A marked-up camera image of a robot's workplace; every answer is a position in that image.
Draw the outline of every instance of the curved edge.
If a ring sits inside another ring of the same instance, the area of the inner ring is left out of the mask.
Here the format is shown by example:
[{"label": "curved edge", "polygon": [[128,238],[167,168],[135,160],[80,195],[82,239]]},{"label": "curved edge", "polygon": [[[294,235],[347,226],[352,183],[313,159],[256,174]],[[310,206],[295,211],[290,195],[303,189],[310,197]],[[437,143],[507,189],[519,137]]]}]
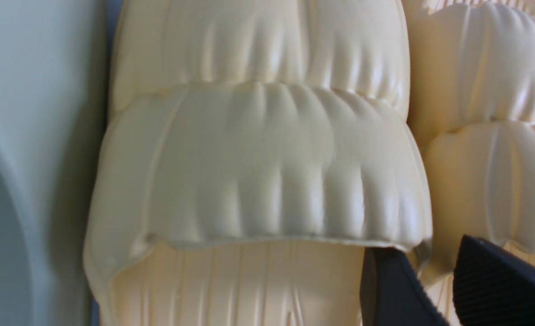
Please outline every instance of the curved edge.
[{"label": "curved edge", "polygon": [[28,278],[30,280],[30,307],[29,307],[29,317],[30,320],[27,322],[28,325],[34,325],[35,321],[35,298],[37,291],[40,291],[40,287],[37,287],[34,283],[36,283],[36,278],[33,277],[33,269],[32,269],[32,257],[34,256],[34,252],[36,249],[33,248],[32,242],[29,241],[29,239],[35,239],[35,227],[32,225],[32,223],[29,223],[28,213],[27,209],[24,208],[24,205],[21,204],[22,200],[20,199],[19,194],[17,194],[16,186],[13,182],[15,178],[13,177],[13,174],[9,167],[7,167],[7,163],[5,163],[5,155],[2,153],[2,150],[0,149],[0,178],[1,183],[3,183],[3,186],[5,188],[5,191],[9,195],[9,200],[13,204],[13,211],[15,212],[15,216],[17,217],[17,222],[19,223],[20,232],[23,238],[24,246],[25,246],[25,253],[26,253],[26,259],[28,262],[27,270]]}]

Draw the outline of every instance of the black rubber tip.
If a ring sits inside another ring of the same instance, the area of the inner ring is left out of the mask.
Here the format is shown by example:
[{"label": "black rubber tip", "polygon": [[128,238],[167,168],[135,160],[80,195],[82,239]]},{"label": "black rubber tip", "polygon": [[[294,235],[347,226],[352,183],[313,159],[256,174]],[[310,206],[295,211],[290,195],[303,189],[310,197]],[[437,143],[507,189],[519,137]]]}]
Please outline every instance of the black rubber tip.
[{"label": "black rubber tip", "polygon": [[465,326],[535,326],[535,267],[489,241],[463,237],[453,292]]},{"label": "black rubber tip", "polygon": [[367,248],[360,283],[363,326],[448,326],[408,259],[393,248]]}]

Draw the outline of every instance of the cream model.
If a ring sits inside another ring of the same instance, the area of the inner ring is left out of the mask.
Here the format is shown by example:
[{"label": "cream model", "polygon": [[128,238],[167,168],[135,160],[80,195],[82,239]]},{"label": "cream model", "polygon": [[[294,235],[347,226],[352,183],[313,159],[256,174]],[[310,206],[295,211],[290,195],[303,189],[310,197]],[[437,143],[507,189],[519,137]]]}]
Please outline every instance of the cream model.
[{"label": "cream model", "polygon": [[409,61],[400,0],[127,0],[85,244],[102,326],[360,325],[363,246],[432,236]]},{"label": "cream model", "polygon": [[0,1],[0,326],[88,325],[104,15],[96,0]]},{"label": "cream model", "polygon": [[408,124],[435,228],[421,280],[453,325],[449,274],[463,234],[535,265],[535,0],[498,2],[406,2]]}]

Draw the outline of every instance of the black plastic piece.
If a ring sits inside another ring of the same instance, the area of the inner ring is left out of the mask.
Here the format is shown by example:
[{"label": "black plastic piece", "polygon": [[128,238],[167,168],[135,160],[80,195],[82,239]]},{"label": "black plastic piece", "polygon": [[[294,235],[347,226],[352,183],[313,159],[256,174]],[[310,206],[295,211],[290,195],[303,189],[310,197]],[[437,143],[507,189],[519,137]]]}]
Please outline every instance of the black plastic piece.
[{"label": "black plastic piece", "polygon": [[366,248],[360,283],[363,326],[448,326],[408,259],[393,248]]},{"label": "black plastic piece", "polygon": [[465,235],[454,269],[453,302],[464,326],[535,326],[535,267]]}]

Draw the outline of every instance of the plastic model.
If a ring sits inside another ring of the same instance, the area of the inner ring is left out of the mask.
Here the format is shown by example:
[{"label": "plastic model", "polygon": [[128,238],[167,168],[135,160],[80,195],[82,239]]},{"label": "plastic model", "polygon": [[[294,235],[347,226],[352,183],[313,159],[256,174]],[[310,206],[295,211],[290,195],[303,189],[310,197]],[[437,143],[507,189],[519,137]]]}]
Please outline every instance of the plastic model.
[{"label": "plastic model", "polygon": [[360,324],[364,246],[432,235],[400,2],[131,0],[114,47],[102,326]]}]

